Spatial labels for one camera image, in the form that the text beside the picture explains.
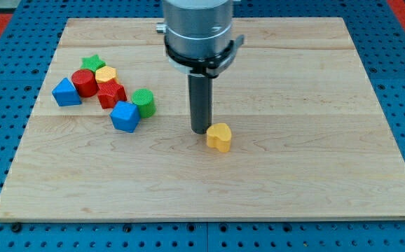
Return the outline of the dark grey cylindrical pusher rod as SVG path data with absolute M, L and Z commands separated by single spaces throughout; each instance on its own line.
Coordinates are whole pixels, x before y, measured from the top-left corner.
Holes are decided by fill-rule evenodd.
M 207 77 L 188 76 L 191 129 L 205 134 L 212 124 L 212 80 Z

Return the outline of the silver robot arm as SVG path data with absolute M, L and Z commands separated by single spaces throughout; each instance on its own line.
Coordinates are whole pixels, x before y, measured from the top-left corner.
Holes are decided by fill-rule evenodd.
M 169 63 L 187 75 L 191 129 L 205 134 L 212 124 L 212 81 L 233 63 L 245 37 L 232 37 L 232 0 L 164 0 L 164 35 Z

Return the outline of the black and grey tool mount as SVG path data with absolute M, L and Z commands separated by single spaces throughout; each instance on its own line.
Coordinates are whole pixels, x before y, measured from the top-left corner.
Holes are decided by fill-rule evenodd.
M 168 41 L 164 38 L 165 52 L 169 63 L 178 71 L 188 76 L 217 78 L 233 63 L 238 48 L 245 42 L 245 36 L 239 35 L 235 40 L 230 40 L 227 47 L 220 53 L 206 58 L 190 58 L 180 55 L 171 49 Z

